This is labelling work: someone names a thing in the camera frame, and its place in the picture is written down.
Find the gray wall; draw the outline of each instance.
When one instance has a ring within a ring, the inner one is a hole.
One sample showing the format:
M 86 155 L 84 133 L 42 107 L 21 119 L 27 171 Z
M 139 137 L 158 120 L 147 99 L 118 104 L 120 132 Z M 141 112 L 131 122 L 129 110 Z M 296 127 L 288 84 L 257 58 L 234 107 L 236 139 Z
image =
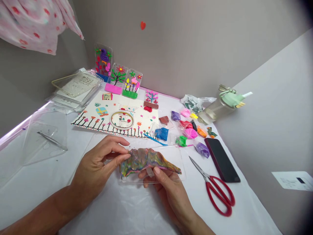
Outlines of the gray wall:
M 90 65 L 94 43 L 178 98 L 234 86 L 309 29 L 294 0 L 75 0 Z M 144 31 L 141 21 L 146 22 Z
M 234 88 L 254 94 L 215 122 L 249 185 L 278 228 L 300 234 L 313 192 L 283 189 L 271 172 L 313 176 L 313 29 Z
M 59 35 L 56 56 L 0 39 L 0 61 L 0 138 L 46 103 L 52 80 L 89 68 L 84 42 L 69 29 Z

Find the water bottle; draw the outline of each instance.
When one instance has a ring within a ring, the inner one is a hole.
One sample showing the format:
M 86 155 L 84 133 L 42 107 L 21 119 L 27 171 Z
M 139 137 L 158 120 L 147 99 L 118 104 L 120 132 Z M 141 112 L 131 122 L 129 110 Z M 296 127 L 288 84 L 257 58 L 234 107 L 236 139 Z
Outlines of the water bottle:
M 204 124 L 210 124 L 215 120 L 228 115 L 234 110 L 242 107 L 245 103 L 242 102 L 246 97 L 252 95 L 252 92 L 248 92 L 244 95 L 237 94 L 237 91 L 224 85 L 219 86 L 219 90 L 222 93 L 216 101 L 210 104 L 203 111 L 198 113 L 198 121 Z

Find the red heart sticker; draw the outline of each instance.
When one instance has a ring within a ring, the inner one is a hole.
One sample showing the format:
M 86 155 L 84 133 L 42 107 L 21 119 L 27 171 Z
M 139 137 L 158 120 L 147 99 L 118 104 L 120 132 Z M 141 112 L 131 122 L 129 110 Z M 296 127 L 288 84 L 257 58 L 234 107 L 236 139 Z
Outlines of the red heart sticker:
M 141 30 L 144 30 L 146 27 L 146 23 L 141 21 L 140 27 L 141 27 Z

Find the fingernail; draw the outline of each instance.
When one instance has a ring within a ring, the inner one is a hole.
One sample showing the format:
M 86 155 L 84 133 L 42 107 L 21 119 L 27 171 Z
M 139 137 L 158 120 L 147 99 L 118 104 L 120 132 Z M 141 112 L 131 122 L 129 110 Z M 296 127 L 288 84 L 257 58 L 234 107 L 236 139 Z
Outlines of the fingernail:
M 155 167 L 153 170 L 157 175 L 160 174 L 160 169 L 158 167 Z

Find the polka dot cloth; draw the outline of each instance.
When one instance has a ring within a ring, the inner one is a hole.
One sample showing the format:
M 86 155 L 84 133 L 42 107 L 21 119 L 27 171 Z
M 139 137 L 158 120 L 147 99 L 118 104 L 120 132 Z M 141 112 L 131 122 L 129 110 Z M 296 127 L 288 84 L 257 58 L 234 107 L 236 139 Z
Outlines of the polka dot cloth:
M 0 38 L 15 46 L 55 55 L 66 28 L 84 39 L 68 0 L 0 0 Z

